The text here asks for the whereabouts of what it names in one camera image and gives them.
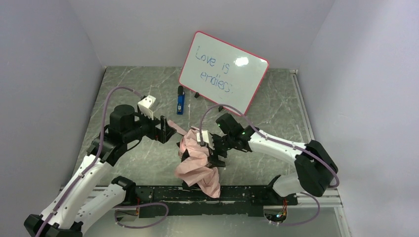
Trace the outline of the pink folding umbrella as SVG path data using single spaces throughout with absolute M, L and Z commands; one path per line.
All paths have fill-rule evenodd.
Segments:
M 182 135 L 178 155 L 185 159 L 175 168 L 175 177 L 183 180 L 188 187 L 198 185 L 210 198 L 219 198 L 221 186 L 218 168 L 209 167 L 209 150 L 198 144 L 198 129 L 193 127 L 186 131 L 171 120 L 168 120 L 168 125 Z

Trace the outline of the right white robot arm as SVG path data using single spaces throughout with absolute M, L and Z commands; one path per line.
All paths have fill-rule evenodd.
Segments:
M 249 123 L 239 124 L 231 114 L 223 114 L 216 123 L 223 136 L 200 129 L 198 143 L 210 150 L 210 158 L 227 157 L 231 149 L 254 152 L 277 158 L 295 169 L 288 175 L 278 175 L 267 188 L 280 197 L 307 193 L 321 197 L 328 188 L 337 185 L 338 167 L 318 141 L 308 143 L 289 141 L 273 136 Z

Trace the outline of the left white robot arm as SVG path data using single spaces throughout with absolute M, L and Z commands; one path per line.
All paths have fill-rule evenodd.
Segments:
M 118 205 L 134 204 L 136 183 L 123 176 L 115 178 L 101 194 L 86 199 L 100 179 L 128 151 L 128 144 L 143 137 L 166 143 L 176 129 L 164 116 L 149 117 L 148 108 L 118 105 L 89 147 L 79 169 L 56 199 L 41 214 L 31 214 L 24 227 L 32 237 L 82 237 L 104 214 Z

